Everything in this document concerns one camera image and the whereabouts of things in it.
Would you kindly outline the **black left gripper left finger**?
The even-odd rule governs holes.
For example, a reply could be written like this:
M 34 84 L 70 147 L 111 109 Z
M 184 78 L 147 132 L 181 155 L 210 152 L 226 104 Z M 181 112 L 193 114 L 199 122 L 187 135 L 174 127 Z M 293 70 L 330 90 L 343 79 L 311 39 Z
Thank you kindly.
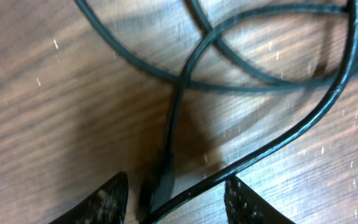
M 118 172 L 78 205 L 54 219 L 52 224 L 123 224 L 129 182 L 126 172 Z

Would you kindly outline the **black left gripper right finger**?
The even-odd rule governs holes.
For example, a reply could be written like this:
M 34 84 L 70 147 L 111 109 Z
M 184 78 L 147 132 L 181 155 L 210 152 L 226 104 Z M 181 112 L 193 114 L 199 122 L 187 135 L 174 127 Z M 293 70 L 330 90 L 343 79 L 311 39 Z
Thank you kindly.
M 225 181 L 224 203 L 229 224 L 294 224 L 237 176 Z

